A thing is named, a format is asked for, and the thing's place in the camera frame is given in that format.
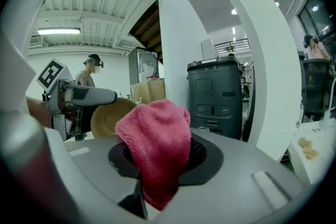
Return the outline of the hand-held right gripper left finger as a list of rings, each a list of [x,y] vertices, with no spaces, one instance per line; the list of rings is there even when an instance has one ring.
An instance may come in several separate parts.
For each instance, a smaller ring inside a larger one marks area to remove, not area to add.
[[[58,174],[80,220],[146,220],[139,169],[117,137],[64,142],[46,129]]]

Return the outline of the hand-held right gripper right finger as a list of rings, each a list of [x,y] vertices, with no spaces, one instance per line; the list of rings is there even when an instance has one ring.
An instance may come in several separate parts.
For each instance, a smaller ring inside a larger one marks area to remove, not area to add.
[[[191,131],[223,152],[222,166],[203,185],[181,186],[157,224],[284,224],[309,198],[310,188],[255,146]]]

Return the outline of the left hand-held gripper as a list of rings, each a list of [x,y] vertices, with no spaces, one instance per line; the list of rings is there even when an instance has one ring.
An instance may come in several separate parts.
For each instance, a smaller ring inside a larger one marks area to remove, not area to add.
[[[82,141],[83,107],[115,103],[118,95],[109,89],[86,87],[74,80],[67,66],[52,59],[36,79],[44,90],[42,96],[50,114],[50,127],[63,141]]]

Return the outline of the tan wooden bowl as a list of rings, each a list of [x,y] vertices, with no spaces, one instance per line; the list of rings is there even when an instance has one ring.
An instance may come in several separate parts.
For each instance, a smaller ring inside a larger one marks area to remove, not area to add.
[[[117,98],[115,103],[98,106],[90,121],[93,137],[95,139],[114,137],[117,122],[136,106],[135,102],[125,98]]]

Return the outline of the pink cloth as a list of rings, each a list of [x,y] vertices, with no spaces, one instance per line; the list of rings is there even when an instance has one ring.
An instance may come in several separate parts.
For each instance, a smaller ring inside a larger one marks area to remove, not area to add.
[[[178,190],[191,148],[190,114],[169,100],[134,108],[119,120],[117,135],[140,170],[144,200],[162,211]]]

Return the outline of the person's left forearm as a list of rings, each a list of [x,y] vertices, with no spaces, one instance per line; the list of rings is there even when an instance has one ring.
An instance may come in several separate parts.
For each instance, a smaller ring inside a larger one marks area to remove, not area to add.
[[[47,103],[31,97],[26,97],[26,101],[30,115],[43,127],[51,128],[51,114]]]

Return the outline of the grey metal cabinet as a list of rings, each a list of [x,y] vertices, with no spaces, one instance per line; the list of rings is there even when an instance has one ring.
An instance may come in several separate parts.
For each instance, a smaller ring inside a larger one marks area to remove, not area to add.
[[[147,81],[147,77],[159,77],[158,54],[136,47],[128,55],[130,85]]]

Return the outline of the large cardboard box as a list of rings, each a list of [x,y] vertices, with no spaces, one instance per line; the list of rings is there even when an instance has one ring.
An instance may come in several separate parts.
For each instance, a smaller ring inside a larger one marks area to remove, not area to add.
[[[131,98],[134,102],[150,104],[166,99],[164,79],[137,83],[131,86]]]

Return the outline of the long ceiling lamp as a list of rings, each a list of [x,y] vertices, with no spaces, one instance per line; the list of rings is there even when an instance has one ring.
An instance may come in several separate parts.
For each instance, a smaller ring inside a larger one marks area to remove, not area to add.
[[[80,28],[40,28],[39,35],[79,35]]]

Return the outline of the wooden staircase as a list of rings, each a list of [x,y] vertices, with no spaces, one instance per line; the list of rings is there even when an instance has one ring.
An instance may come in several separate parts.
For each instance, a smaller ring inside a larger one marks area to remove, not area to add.
[[[156,0],[138,19],[129,34],[145,49],[156,52],[158,61],[163,64],[159,1]]]

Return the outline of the ceiling air vent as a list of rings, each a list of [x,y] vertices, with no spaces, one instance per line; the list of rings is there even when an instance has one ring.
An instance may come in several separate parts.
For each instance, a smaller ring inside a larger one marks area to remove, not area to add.
[[[29,45],[30,46],[42,46],[43,45],[43,39],[39,35],[31,36]]]

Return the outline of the yellow sponge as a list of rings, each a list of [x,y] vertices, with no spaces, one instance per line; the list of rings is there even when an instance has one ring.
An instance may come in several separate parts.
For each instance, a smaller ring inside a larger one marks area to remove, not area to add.
[[[301,137],[299,140],[298,140],[298,145],[304,149],[304,148],[310,148],[312,149],[313,147],[313,142],[312,140],[308,140],[306,139],[305,137]]]
[[[302,152],[303,152],[305,158],[309,159],[309,160],[315,159],[319,155],[317,150],[315,150],[313,148],[309,148],[309,147],[304,147],[302,149]]]

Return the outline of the black plastic machine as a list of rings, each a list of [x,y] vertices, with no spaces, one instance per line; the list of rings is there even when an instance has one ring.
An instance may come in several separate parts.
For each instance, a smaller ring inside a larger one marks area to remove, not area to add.
[[[187,65],[190,127],[240,140],[243,120],[242,69],[234,56]]]

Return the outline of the clear water bottle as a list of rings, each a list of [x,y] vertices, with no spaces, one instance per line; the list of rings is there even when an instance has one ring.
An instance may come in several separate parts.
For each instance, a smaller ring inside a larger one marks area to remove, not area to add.
[[[299,109],[299,115],[298,115],[298,120],[296,122],[296,128],[299,129],[300,125],[302,123],[303,120],[303,116],[304,116],[304,105],[303,102],[300,102],[300,109]]]

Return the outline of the white sink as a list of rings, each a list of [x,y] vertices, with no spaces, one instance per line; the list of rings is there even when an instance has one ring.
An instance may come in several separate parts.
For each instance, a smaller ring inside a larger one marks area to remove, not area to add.
[[[336,119],[331,118],[325,130],[321,125],[322,121],[302,123],[288,147],[293,170],[305,185],[321,182],[336,156]],[[298,145],[301,137],[312,140],[312,148],[319,153],[315,159],[305,158],[302,148]]]

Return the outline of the black balcony railing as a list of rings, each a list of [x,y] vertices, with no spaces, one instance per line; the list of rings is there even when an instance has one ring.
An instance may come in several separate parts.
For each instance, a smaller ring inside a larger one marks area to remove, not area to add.
[[[214,47],[218,55],[236,54],[250,50],[250,44],[247,38],[219,43]]]

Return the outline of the dark framed window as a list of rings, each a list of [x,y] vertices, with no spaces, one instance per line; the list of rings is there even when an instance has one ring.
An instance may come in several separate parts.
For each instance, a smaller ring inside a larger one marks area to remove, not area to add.
[[[334,15],[324,0],[307,0],[298,17],[308,35],[323,39],[335,30]]]

